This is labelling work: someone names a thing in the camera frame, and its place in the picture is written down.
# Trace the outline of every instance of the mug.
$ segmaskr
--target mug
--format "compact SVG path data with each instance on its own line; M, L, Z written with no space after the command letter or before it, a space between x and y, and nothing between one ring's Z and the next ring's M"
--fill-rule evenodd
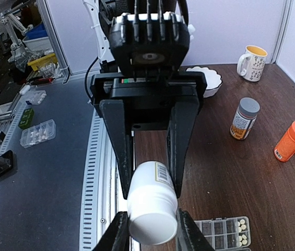
M237 65L237 73L245 80L257 82L262 76L268 53L257 46L246 46L245 54L241 55Z

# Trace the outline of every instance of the white pill bottle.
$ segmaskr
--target white pill bottle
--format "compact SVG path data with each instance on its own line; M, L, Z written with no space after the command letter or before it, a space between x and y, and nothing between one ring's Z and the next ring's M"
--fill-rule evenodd
M164 164L148 161L136 168L127 208L130 235L139 243L159 245L176 236L178 201Z

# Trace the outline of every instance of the yellow bin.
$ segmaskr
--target yellow bin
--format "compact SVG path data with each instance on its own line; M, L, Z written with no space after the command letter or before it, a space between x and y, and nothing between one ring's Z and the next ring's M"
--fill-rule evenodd
M47 65L49 63L54 63L56 64L58 62L57 57L55 56L54 53L46 55L40 59L36 59L33 61L28 62L28 66L31 66L33 71L36 72L38 71L38 67L42 67L44 65Z

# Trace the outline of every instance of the gray bottle cap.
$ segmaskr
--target gray bottle cap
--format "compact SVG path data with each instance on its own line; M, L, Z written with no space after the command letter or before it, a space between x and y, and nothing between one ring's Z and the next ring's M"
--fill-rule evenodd
M253 98L242 98L239 103L239 111L246 117L254 118L260 111L260 105Z

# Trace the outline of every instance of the wooden table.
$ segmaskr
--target wooden table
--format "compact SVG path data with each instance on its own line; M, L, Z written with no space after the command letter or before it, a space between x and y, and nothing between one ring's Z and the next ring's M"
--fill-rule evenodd
M273 154L295 120L295 84L277 65L266 65L258 83L239 77L235 65L210 68L223 85L196 119L179 207L194 220L247 216L252 251L295 251L295 156L282 163ZM238 141L229 130L242 97L256 99L261 110L249 137ZM165 138L164 132L136 133L137 164L166 163ZM143 251L175 251L174 243Z

